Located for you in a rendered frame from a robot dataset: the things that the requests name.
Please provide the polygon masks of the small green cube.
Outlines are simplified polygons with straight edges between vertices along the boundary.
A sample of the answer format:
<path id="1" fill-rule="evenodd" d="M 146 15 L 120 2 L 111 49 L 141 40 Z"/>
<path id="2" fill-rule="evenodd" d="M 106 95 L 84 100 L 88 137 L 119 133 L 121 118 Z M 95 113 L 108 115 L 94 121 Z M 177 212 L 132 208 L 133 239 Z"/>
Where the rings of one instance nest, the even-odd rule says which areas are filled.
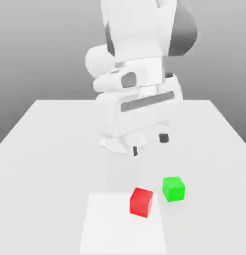
<path id="1" fill-rule="evenodd" d="M 185 184 L 179 176 L 166 177 L 163 179 L 162 192 L 167 202 L 184 200 Z"/>

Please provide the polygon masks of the small red cube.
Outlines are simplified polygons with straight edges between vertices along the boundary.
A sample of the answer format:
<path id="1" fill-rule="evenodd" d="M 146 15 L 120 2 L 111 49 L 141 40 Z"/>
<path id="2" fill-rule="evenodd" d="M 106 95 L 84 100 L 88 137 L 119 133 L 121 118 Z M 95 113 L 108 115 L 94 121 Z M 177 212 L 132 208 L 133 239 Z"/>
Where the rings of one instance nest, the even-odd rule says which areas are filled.
<path id="1" fill-rule="evenodd" d="M 141 188 L 135 188 L 129 201 L 131 214 L 148 218 L 153 202 L 153 192 Z"/>

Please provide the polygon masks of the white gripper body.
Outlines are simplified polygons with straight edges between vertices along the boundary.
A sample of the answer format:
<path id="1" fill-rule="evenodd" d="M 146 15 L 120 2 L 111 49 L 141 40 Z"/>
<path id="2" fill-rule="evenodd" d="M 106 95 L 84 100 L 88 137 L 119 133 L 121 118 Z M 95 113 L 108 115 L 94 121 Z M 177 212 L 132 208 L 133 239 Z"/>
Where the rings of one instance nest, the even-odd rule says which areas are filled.
<path id="1" fill-rule="evenodd" d="M 183 95 L 175 74 L 166 74 L 158 93 L 141 97 L 140 88 L 106 92 L 97 96 L 98 126 L 101 136 L 117 138 L 161 124 L 175 115 Z"/>

